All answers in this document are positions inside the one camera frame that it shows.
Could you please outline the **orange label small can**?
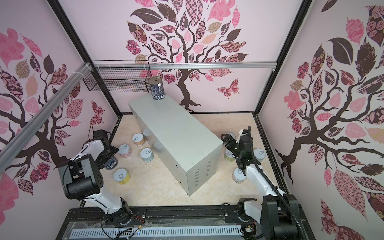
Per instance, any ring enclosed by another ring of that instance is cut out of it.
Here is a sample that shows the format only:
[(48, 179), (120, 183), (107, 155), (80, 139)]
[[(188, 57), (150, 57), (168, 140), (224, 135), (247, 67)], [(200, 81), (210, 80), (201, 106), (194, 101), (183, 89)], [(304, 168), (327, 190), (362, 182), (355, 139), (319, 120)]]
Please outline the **orange label small can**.
[(137, 147), (142, 147), (146, 144), (146, 140), (142, 133), (134, 134), (132, 137), (132, 141)]

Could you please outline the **light green small can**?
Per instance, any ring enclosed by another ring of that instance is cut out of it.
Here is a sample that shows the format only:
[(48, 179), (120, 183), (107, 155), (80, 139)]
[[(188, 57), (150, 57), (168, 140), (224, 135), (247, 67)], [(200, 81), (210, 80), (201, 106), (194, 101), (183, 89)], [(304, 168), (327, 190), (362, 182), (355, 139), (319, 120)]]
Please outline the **light green small can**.
[(224, 159), (227, 163), (233, 163), (235, 161), (233, 153), (229, 150), (225, 150)]

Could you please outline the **grey metal cabinet counter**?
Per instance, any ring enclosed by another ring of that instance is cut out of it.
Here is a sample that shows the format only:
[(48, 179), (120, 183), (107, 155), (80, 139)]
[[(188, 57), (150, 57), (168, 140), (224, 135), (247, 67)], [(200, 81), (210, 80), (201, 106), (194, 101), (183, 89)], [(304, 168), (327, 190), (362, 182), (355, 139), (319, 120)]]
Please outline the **grey metal cabinet counter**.
[(222, 140), (171, 97), (145, 94), (128, 104), (147, 143), (189, 196), (215, 174)]

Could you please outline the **yellow label small can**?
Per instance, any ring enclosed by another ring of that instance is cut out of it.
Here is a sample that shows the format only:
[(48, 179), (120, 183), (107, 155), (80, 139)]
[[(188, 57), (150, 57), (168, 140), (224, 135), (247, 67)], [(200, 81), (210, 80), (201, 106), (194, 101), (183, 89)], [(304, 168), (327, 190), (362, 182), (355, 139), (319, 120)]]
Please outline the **yellow label small can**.
[(114, 172), (113, 178), (120, 185), (125, 185), (131, 180), (130, 174), (124, 168), (116, 170)]

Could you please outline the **pink label small can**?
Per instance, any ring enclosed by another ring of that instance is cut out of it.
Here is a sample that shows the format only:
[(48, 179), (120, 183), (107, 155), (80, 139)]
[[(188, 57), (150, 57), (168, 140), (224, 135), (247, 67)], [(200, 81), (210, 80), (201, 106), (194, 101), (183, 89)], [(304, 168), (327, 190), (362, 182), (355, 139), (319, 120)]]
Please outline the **pink label small can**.
[(122, 144), (119, 146), (119, 151), (118, 151), (118, 154), (122, 157), (122, 158), (129, 158), (131, 155), (132, 155), (132, 150), (130, 148), (129, 145), (127, 144)]

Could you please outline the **dark blue tall can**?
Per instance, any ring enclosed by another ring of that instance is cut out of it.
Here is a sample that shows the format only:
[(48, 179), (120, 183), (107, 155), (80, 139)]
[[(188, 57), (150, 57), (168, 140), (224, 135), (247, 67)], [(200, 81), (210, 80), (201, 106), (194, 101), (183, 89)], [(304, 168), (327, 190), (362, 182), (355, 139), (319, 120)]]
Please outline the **dark blue tall can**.
[(148, 80), (149, 89), (154, 100), (162, 100), (166, 94), (164, 91), (163, 80), (159, 76), (152, 77)]

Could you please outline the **pale blue small can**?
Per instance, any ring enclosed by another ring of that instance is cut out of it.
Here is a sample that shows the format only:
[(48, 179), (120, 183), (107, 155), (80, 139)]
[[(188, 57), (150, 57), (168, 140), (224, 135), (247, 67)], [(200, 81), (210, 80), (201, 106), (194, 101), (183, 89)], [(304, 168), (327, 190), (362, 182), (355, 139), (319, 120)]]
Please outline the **pale blue small can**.
[(256, 148), (254, 149), (254, 156), (259, 162), (262, 162), (266, 157), (266, 152), (263, 149)]

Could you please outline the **black aluminium frame rail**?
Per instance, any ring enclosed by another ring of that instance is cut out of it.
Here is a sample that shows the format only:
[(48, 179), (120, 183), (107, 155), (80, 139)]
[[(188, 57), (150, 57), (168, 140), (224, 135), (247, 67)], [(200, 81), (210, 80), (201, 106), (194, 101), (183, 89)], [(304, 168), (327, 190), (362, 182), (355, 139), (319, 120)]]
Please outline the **black aluminium frame rail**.
[(241, 220), (239, 212), (238, 204), (227, 203), (215, 206), (133, 207), (131, 221), (120, 225), (111, 223), (96, 208), (83, 207), (69, 211), (57, 239), (66, 240), (72, 229), (240, 226), (242, 240), (266, 240), (261, 236), (261, 226), (252, 219)]

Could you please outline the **teal label small can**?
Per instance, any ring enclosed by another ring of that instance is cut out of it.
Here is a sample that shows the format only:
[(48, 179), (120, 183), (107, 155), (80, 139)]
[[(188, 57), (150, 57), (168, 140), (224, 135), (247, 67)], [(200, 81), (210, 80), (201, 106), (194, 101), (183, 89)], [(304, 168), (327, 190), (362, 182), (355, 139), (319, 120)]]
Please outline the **teal label small can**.
[(142, 160), (145, 162), (145, 163), (150, 163), (154, 160), (154, 154), (153, 154), (153, 151), (152, 149), (150, 148), (145, 148), (143, 150), (141, 150), (140, 152), (140, 157), (142, 158)]

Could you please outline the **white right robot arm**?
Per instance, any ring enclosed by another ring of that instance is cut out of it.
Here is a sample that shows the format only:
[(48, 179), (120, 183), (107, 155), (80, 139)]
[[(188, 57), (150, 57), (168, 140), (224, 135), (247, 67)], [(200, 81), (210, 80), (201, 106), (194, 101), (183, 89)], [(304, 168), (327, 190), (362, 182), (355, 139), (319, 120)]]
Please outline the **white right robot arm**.
[(240, 130), (237, 139), (226, 134), (221, 135), (221, 140), (233, 154), (238, 169), (263, 197), (262, 203), (252, 199), (240, 200), (240, 219), (257, 222), (261, 226), (261, 236), (266, 240), (306, 240), (296, 198), (275, 186), (255, 157), (251, 127)]

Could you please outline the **silver diagonal aluminium bar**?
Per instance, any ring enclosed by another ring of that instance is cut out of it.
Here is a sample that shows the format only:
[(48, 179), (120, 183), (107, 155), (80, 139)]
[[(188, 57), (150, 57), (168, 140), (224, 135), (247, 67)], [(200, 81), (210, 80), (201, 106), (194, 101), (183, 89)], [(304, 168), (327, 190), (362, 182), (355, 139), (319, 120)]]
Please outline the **silver diagonal aluminium bar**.
[(34, 117), (23, 127), (9, 144), (1, 152), (1, 173), (16, 158), (23, 147), (38, 132), (45, 121), (53, 114), (54, 110), (62, 103), (72, 89), (92, 70), (90, 63), (83, 63), (63, 86), (54, 94), (46, 104), (34, 115)]

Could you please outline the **pink floral small can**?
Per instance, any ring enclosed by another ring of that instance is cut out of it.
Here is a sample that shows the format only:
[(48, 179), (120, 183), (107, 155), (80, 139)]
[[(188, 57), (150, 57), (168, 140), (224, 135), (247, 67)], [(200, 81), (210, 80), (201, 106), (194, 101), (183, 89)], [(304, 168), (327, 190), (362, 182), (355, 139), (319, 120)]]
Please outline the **pink floral small can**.
[(233, 171), (233, 175), (232, 175), (232, 178), (233, 178), (233, 181), (237, 184), (241, 184), (245, 181), (245, 179), (247, 178), (242, 170), (240, 170), (239, 168), (236, 168), (234, 171)]

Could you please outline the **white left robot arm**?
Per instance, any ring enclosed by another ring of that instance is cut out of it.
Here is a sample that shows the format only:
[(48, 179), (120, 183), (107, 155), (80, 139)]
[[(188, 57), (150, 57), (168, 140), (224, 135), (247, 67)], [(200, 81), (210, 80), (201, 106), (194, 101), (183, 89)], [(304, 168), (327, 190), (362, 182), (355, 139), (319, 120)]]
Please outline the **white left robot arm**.
[(109, 141), (108, 132), (97, 130), (94, 138), (86, 141), (79, 153), (58, 167), (58, 171), (68, 199), (90, 202), (100, 208), (111, 223), (126, 225), (133, 213), (123, 198), (114, 196), (104, 187), (101, 173), (117, 152)]

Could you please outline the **blue white label can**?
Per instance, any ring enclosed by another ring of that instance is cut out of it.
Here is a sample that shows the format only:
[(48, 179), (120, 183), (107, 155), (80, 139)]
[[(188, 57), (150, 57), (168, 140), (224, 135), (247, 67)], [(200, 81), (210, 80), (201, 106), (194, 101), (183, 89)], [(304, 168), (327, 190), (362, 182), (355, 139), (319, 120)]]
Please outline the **blue white label can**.
[(107, 170), (112, 170), (114, 169), (116, 166), (118, 165), (118, 160), (116, 157), (111, 157), (109, 160), (107, 160), (105, 163), (104, 163), (104, 166)]

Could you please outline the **silver aluminium crossbar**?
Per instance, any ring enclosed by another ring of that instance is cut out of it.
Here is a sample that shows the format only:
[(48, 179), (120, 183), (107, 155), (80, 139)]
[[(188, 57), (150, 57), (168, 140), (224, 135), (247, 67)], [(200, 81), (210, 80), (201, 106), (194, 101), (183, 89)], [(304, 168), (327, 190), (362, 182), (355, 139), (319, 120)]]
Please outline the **silver aluminium crossbar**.
[(275, 69), (276, 62), (237, 62), (237, 63), (105, 63), (96, 64), (95, 68), (147, 68), (151, 70), (171, 69)]

